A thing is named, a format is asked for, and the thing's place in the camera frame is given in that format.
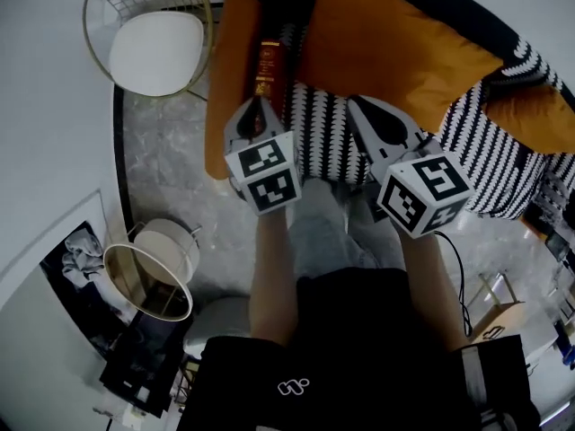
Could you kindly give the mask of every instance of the person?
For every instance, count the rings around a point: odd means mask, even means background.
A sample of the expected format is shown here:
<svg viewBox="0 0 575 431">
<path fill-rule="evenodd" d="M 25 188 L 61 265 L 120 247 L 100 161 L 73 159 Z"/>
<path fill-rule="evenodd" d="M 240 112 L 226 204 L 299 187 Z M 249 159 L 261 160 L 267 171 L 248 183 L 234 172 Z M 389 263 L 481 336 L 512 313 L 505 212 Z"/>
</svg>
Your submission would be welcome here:
<svg viewBox="0 0 575 431">
<path fill-rule="evenodd" d="M 435 235 L 374 223 L 363 195 L 346 222 L 317 179 L 287 217 L 259 217 L 251 337 L 208 341 L 181 431 L 538 428 L 520 341 L 461 355 L 470 343 Z"/>
</svg>

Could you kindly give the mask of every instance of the logo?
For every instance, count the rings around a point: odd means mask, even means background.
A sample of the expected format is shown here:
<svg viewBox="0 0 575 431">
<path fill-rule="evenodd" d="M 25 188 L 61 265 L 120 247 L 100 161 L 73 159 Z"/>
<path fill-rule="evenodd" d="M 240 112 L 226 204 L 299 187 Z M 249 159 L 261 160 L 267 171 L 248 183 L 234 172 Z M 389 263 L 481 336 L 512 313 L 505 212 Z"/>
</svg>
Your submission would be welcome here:
<svg viewBox="0 0 575 431">
<path fill-rule="evenodd" d="M 494 326 L 491 328 L 491 330 L 483 333 L 483 339 L 484 340 L 494 340 L 499 335 L 501 335 L 501 332 L 503 332 L 504 330 L 505 330 L 505 328 L 503 326 Z"/>
<path fill-rule="evenodd" d="M 260 51 L 260 56 L 262 59 L 270 60 L 276 56 L 276 53 L 273 52 L 272 48 L 263 48 Z"/>
<path fill-rule="evenodd" d="M 306 386 L 309 386 L 309 380 L 302 378 L 301 380 L 289 380 L 287 382 L 280 383 L 278 385 L 278 390 L 282 396 L 287 396 L 291 392 L 296 396 L 301 396 L 304 394 L 304 388 Z"/>
</svg>

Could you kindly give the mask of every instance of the gray pants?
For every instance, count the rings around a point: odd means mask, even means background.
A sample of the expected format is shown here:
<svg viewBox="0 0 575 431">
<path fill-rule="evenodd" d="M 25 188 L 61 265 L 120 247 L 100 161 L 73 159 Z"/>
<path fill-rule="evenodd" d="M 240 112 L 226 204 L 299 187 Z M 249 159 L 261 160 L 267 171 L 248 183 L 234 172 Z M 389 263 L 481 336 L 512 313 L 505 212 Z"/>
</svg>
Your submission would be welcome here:
<svg viewBox="0 0 575 431">
<path fill-rule="evenodd" d="M 330 184 L 308 180 L 293 208 L 289 237 L 296 277 L 356 268 L 405 269 L 399 236 L 389 219 L 374 224 L 363 195 L 350 201 L 349 226 Z"/>
</svg>

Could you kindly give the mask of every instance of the chair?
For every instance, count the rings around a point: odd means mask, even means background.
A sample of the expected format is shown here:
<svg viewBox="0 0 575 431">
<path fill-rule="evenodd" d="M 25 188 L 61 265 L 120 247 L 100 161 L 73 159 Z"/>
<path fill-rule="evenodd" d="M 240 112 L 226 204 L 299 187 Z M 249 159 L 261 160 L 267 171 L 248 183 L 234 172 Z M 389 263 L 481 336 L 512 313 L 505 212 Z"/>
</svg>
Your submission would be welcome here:
<svg viewBox="0 0 575 431">
<path fill-rule="evenodd" d="M 199 80 L 214 39 L 209 0 L 105 0 L 119 20 L 109 63 L 94 49 L 86 22 L 88 1 L 82 13 L 84 39 L 96 65 L 115 84 L 145 96 L 168 97 Z"/>
</svg>

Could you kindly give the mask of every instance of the white box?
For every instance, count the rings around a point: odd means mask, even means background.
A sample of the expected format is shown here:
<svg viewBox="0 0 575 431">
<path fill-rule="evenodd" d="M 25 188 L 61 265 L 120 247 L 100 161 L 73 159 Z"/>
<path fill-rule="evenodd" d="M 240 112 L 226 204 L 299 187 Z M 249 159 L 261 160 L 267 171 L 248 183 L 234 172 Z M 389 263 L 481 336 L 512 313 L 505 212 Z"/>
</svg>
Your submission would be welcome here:
<svg viewBox="0 0 575 431">
<path fill-rule="evenodd" d="M 411 238 L 449 224 L 473 194 L 457 159 L 433 154 L 392 164 L 385 174 L 377 204 Z"/>
<path fill-rule="evenodd" d="M 302 197 L 292 131 L 227 154 L 226 162 L 257 216 Z"/>
</svg>

